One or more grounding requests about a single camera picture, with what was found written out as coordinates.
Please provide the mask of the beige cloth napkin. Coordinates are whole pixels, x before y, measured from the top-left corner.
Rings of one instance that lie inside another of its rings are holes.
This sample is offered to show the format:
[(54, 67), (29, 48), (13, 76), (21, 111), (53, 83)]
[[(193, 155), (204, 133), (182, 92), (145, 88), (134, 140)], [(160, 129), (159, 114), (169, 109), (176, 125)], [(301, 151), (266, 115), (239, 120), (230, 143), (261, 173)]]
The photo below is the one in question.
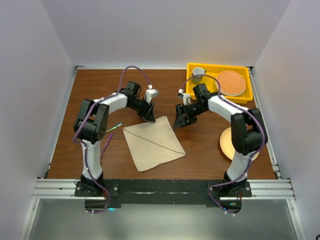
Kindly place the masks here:
[(124, 127), (123, 134), (138, 172), (186, 155), (166, 116), (159, 117), (154, 123)]

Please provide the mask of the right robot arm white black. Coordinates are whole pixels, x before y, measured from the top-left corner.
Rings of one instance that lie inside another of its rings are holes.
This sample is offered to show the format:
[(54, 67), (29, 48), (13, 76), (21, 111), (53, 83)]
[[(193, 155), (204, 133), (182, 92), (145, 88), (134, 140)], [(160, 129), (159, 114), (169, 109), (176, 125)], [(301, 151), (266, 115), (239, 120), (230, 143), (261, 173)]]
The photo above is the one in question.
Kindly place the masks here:
[(175, 106), (174, 129), (183, 128), (197, 122), (197, 116), (212, 112), (230, 123), (231, 142), (235, 149), (230, 167), (224, 174), (222, 183), (211, 185), (208, 189), (222, 188), (230, 197), (235, 196), (247, 180), (248, 170), (254, 156), (268, 142), (264, 121), (258, 108), (244, 108), (226, 99), (218, 91), (209, 92), (205, 84), (193, 88), (196, 101), (188, 102), (189, 95), (178, 90), (182, 104)]

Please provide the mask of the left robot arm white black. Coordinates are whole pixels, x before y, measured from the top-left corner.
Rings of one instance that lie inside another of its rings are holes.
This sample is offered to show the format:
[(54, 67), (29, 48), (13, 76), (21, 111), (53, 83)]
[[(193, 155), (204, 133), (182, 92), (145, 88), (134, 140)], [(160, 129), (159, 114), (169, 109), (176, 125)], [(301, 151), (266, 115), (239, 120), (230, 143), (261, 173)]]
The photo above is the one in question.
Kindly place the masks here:
[(105, 191), (103, 169), (101, 164), (101, 141), (106, 135), (109, 115), (125, 108), (136, 111), (146, 122), (154, 123), (153, 98), (159, 91), (151, 84), (147, 86), (145, 97), (140, 98), (141, 86), (129, 81), (126, 87), (100, 99), (84, 99), (75, 119), (73, 130), (75, 143), (82, 148), (83, 170), (80, 188), (92, 196), (100, 196)]

